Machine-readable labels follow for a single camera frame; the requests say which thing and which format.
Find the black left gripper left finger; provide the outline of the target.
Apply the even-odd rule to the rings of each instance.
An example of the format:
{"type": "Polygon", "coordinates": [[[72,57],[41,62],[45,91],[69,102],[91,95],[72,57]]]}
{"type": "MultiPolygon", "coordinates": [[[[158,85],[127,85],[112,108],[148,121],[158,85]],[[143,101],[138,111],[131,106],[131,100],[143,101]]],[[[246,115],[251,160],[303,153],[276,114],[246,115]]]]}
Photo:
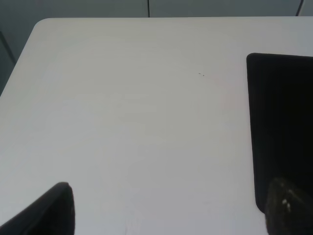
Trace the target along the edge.
{"type": "Polygon", "coordinates": [[[59,182],[1,225],[2,235],[73,235],[75,206],[69,183],[59,182]]]}

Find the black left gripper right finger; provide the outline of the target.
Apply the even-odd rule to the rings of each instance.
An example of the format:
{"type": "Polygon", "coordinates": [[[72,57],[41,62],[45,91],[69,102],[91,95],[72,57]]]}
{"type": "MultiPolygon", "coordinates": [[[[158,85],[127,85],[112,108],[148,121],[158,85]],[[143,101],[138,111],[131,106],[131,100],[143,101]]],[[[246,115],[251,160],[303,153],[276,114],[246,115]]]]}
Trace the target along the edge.
{"type": "Polygon", "coordinates": [[[265,206],[269,235],[311,235],[313,198],[284,178],[275,178],[268,188],[265,206]]]}

